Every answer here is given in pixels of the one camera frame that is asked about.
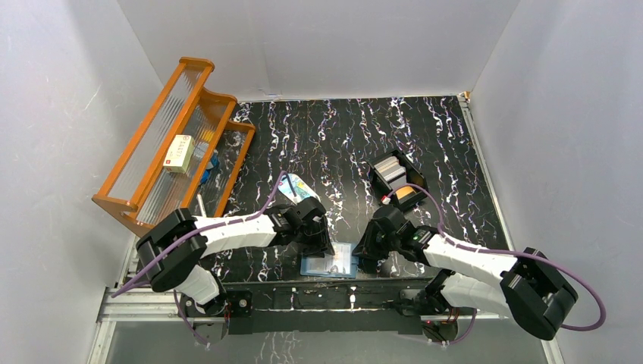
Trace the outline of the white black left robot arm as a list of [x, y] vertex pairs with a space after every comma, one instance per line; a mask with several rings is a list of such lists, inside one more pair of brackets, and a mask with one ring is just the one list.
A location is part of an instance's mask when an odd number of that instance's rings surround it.
[[207, 315], [225, 309], [221, 281], [200, 264], [202, 258], [247, 247], [302, 245], [304, 256], [334, 255], [324, 206], [315, 197], [280, 204], [251, 215], [201, 218], [177, 209], [136, 245], [142, 278], [155, 292], [175, 290]]

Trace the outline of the blue leather card holder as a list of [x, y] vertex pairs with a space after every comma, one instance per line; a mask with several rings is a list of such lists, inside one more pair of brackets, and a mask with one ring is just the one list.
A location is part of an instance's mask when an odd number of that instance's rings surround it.
[[302, 257], [300, 274], [323, 278], [356, 278], [359, 260], [353, 255], [355, 243], [331, 244], [334, 255], [323, 257]]

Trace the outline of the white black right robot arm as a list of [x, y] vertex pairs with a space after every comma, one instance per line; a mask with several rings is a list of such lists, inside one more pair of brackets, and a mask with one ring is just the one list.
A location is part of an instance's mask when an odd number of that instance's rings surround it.
[[445, 237], [435, 227], [415, 226], [398, 208], [383, 206], [367, 224], [353, 255], [382, 260], [391, 252], [438, 270], [414, 297], [402, 295], [392, 303], [403, 313], [479, 309], [512, 319], [534, 337], [552, 340], [578, 300], [572, 285], [545, 264], [537, 250], [527, 249], [520, 257], [507, 250], [493, 254]]

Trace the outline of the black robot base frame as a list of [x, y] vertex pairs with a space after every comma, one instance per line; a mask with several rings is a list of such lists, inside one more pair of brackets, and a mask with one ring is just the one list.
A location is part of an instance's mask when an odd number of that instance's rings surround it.
[[467, 330], [472, 309], [448, 309], [425, 294], [429, 279], [371, 278], [226, 283], [211, 308], [179, 299], [193, 328], [223, 335], [269, 332], [376, 332], [419, 335], [438, 343]]

